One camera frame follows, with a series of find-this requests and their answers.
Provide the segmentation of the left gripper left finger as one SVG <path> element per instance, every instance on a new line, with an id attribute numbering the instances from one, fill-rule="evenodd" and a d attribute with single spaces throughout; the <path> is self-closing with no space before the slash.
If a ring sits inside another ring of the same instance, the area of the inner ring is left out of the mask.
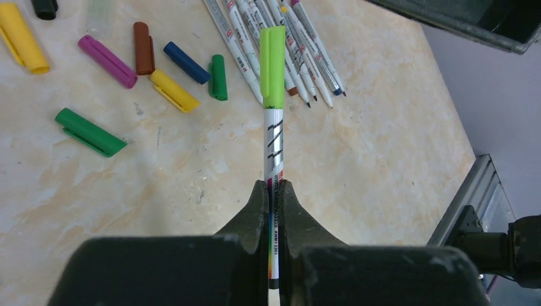
<path id="1" fill-rule="evenodd" d="M 267 305 L 268 191 L 213 235 L 96 237 L 68 260 L 49 305 Z"/>

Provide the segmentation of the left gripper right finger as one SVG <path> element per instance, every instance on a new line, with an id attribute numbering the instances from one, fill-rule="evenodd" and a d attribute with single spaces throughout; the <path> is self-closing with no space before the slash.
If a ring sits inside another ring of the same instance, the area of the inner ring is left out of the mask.
<path id="1" fill-rule="evenodd" d="M 453 247 L 348 245 L 279 191 L 282 305 L 488 305 L 478 271 Z"/>

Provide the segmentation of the yellow pen cap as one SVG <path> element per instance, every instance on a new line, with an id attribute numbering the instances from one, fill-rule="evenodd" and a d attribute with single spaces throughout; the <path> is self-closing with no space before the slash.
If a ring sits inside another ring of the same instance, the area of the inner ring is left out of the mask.
<path id="1" fill-rule="evenodd" d="M 15 3 L 1 3 L 1 37 L 14 60 L 31 74 L 50 71 L 44 53 Z"/>
<path id="2" fill-rule="evenodd" d="M 189 113 L 200 106 L 200 102 L 196 98 L 160 69 L 154 70 L 149 79 L 155 90 L 181 112 Z"/>

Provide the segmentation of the green pen cap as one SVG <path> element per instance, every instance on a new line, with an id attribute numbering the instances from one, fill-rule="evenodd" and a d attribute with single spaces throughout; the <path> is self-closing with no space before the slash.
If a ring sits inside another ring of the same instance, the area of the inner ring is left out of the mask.
<path id="1" fill-rule="evenodd" d="M 63 108 L 55 121 L 63 127 L 63 131 L 105 157 L 112 157 L 127 146 L 122 139 L 110 134 L 84 117 Z"/>
<path id="2" fill-rule="evenodd" d="M 228 89 L 225 71 L 225 59 L 221 54 L 214 54 L 209 64 L 209 94 L 218 101 L 228 100 Z"/>

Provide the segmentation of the blue pen cap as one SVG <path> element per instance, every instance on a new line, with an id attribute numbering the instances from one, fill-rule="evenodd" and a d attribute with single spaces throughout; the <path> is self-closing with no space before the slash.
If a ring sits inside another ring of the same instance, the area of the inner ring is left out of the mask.
<path id="1" fill-rule="evenodd" d="M 169 41 L 163 48 L 170 60 L 198 84 L 206 84 L 211 74 L 194 61 L 188 54 L 180 49 L 173 41 Z"/>

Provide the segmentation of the purple end green cap marker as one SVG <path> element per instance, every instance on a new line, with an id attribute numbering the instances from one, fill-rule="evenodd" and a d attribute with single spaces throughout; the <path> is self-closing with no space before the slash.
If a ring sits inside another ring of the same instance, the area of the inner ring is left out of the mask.
<path id="1" fill-rule="evenodd" d="M 320 56 L 324 65 L 326 66 L 327 70 L 330 73 L 331 79 L 335 81 L 339 87 L 339 93 L 335 93 L 334 95 L 335 96 L 343 95 L 344 97 L 347 97 L 345 86 L 343 85 L 341 79 L 339 78 L 337 69 L 334 63 L 331 61 L 331 58 L 329 57 L 327 53 L 325 45 L 323 44 L 323 41 L 321 40 L 320 35 L 318 34 L 318 31 L 315 29 L 314 23 L 308 17 L 308 13 L 306 9 L 304 8 L 303 4 L 300 1 L 293 0 L 290 2 L 291 2 L 293 12 L 296 14 L 297 18 L 300 20 L 301 24 L 304 26 L 311 41 L 315 45 L 318 51 L 318 55 Z"/>

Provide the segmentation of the brown pen cap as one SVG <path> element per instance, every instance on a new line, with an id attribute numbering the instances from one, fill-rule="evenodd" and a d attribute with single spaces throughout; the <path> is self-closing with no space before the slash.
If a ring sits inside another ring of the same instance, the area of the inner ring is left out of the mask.
<path id="1" fill-rule="evenodd" d="M 155 70 L 154 48 L 149 27 L 144 22 L 133 24 L 135 66 L 137 75 L 150 75 Z"/>

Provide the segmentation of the yellow end rainbow marker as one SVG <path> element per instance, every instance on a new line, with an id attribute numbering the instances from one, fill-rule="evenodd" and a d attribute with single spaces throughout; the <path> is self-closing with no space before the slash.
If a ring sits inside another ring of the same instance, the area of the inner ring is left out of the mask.
<path id="1" fill-rule="evenodd" d="M 322 74 L 320 73 L 316 61 L 313 59 L 313 56 L 309 49 L 308 37 L 305 34 L 305 30 L 301 22 L 295 16 L 293 10 L 286 3 L 279 3 L 279 6 L 284 20 L 288 22 L 290 27 L 292 28 L 293 37 L 307 66 L 308 73 L 312 79 L 313 87 L 319 90 L 324 102 L 330 109 L 333 109 L 330 92 L 327 88 L 325 80 L 322 77 Z"/>

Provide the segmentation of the purple pen cap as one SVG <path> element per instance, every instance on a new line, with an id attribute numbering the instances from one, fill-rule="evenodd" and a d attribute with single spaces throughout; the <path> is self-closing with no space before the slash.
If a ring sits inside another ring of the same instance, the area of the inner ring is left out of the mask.
<path id="1" fill-rule="evenodd" d="M 81 37 L 78 46 L 125 88 L 132 89 L 137 83 L 135 71 L 91 35 Z"/>

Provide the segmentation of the green long nib marker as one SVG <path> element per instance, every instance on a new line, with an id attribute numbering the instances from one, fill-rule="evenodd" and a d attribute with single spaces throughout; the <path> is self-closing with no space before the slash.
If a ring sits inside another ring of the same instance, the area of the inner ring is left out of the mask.
<path id="1" fill-rule="evenodd" d="M 256 97 L 256 100 L 262 105 L 263 97 L 260 93 L 260 86 L 255 72 L 250 66 L 246 55 L 242 51 L 241 45 L 239 44 L 236 35 L 233 33 L 231 26 L 226 21 L 218 2 L 216 0 L 203 0 L 203 3 L 214 21 L 220 36 L 226 43 L 239 71 L 242 73 L 242 76 L 248 83 L 250 89 Z"/>

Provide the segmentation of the translucent pen cap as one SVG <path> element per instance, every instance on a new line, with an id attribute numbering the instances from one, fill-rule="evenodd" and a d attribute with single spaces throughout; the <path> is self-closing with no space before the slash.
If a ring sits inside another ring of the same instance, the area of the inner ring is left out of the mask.
<path id="1" fill-rule="evenodd" d="M 98 40 L 110 37 L 114 23 L 114 0 L 88 0 L 85 32 Z"/>

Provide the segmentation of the black pen cap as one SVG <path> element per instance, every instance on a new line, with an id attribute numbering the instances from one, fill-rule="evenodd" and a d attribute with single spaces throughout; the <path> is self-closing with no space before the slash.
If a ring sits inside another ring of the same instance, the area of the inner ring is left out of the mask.
<path id="1" fill-rule="evenodd" d="M 39 19 L 54 20 L 59 9 L 56 0 L 31 0 L 34 13 Z"/>

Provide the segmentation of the blue cap marker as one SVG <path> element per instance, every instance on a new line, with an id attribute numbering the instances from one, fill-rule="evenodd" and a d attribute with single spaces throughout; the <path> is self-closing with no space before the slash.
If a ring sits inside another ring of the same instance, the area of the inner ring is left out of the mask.
<path id="1" fill-rule="evenodd" d="M 253 41 L 248 33 L 248 28 L 245 26 L 241 13 L 235 3 L 232 0 L 223 0 L 223 4 L 228 11 L 230 21 L 233 29 L 237 35 L 237 38 L 241 44 L 241 48 L 244 51 L 249 64 L 257 78 L 260 77 L 260 64 L 258 60 L 257 52 L 253 46 Z"/>

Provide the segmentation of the blue end marker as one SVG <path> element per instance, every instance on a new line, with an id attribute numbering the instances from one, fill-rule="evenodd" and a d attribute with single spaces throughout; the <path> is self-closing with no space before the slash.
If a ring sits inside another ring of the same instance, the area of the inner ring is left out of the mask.
<path id="1" fill-rule="evenodd" d="M 312 81 L 308 67 L 300 51 L 299 44 L 293 37 L 293 27 L 285 20 L 285 16 L 281 11 L 281 5 L 278 1 L 267 1 L 267 5 L 270 8 L 270 12 L 273 19 L 279 26 L 286 27 L 286 47 L 289 53 L 289 59 L 294 66 L 294 76 L 297 80 L 301 80 L 304 86 L 304 92 L 309 94 L 315 101 L 318 100 L 316 95 L 315 85 Z"/>

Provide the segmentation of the aluminium frame rail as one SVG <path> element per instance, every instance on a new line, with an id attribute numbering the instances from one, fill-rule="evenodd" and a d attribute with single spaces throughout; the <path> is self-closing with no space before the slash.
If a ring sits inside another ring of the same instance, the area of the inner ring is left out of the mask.
<path id="1" fill-rule="evenodd" d="M 506 232 L 508 224 L 517 219 L 489 154 L 477 156 L 443 217 L 439 221 L 429 245 L 443 245 L 458 223 L 463 207 L 473 207 L 483 231 Z"/>

